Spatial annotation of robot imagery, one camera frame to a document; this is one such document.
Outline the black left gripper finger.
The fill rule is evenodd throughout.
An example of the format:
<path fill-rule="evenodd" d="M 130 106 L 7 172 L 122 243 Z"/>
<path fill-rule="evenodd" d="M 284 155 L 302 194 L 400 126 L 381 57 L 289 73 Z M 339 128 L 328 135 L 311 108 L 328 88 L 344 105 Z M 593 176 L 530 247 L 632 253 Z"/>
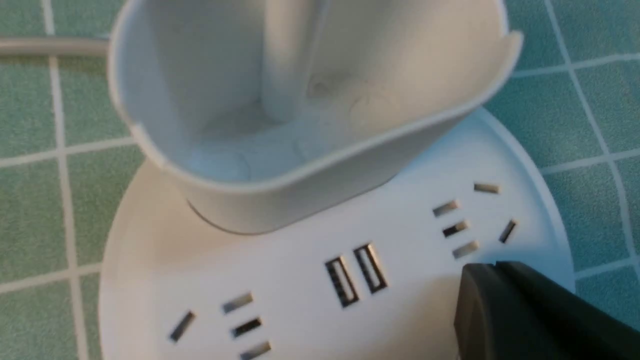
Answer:
<path fill-rule="evenodd" d="M 462 267 L 460 360 L 637 360 L 640 334 L 519 261 Z"/>

